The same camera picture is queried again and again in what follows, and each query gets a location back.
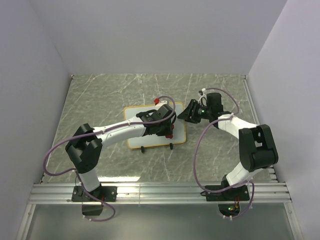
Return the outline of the yellow framed whiteboard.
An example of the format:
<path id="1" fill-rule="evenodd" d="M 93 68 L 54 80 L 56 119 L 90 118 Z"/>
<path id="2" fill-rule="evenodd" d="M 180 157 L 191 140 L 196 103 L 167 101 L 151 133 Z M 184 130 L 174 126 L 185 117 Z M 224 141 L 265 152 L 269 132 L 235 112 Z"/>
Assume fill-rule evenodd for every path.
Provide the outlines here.
<path id="1" fill-rule="evenodd" d="M 124 119 L 128 120 L 135 117 L 140 112 L 146 112 L 155 109 L 154 104 L 129 106 L 124 108 Z M 176 119 L 173 123 L 173 137 L 166 138 L 165 136 L 147 135 L 141 137 L 134 137 L 127 140 L 127 145 L 130 149 L 140 149 L 141 147 L 151 148 L 160 146 L 170 146 L 176 144 L 183 144 L 187 140 L 186 124 L 181 119 Z"/>

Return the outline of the red whiteboard eraser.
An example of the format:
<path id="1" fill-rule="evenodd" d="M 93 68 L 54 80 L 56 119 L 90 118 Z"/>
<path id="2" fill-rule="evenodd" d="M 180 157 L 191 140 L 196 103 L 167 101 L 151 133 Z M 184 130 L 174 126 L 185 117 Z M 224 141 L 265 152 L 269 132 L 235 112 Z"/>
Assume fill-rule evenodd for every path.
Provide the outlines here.
<path id="1" fill-rule="evenodd" d="M 174 130 L 175 126 L 172 124 L 169 131 L 167 132 L 167 134 L 165 135 L 165 137 L 167 139 L 172 139 L 173 138 L 173 130 Z"/>

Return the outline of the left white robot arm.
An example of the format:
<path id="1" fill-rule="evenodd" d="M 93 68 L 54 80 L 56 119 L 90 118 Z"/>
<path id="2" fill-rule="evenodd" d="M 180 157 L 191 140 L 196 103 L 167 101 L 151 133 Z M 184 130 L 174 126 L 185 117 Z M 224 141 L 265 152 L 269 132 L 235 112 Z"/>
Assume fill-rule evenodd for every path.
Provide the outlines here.
<path id="1" fill-rule="evenodd" d="M 101 196 L 96 166 L 103 148 L 132 138 L 172 136 L 176 117 L 175 110 L 165 103 L 119 123 L 101 127 L 81 125 L 65 150 L 84 186 L 83 195 L 89 201 L 96 201 Z"/>

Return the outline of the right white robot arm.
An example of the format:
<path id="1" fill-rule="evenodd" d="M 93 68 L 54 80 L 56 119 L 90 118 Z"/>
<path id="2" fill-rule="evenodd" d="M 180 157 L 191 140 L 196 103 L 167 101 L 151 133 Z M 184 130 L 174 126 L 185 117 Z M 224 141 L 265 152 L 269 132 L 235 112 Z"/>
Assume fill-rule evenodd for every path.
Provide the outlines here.
<path id="1" fill-rule="evenodd" d="M 195 162 L 198 154 L 194 153 L 193 176 L 204 192 L 221 193 L 224 199 L 232 200 L 238 195 L 238 188 L 251 183 L 257 173 L 279 160 L 271 128 L 267 124 L 257 125 L 242 120 L 236 112 L 225 111 L 221 91 L 217 88 L 210 88 L 209 93 L 201 90 L 201 98 L 192 99 L 185 110 L 178 115 L 178 119 L 193 124 L 208 120 L 208 126 L 200 135 L 201 139 L 211 127 L 225 131 L 238 139 L 239 163 L 225 176 L 226 184 L 217 190 L 211 190 L 200 183 Z"/>

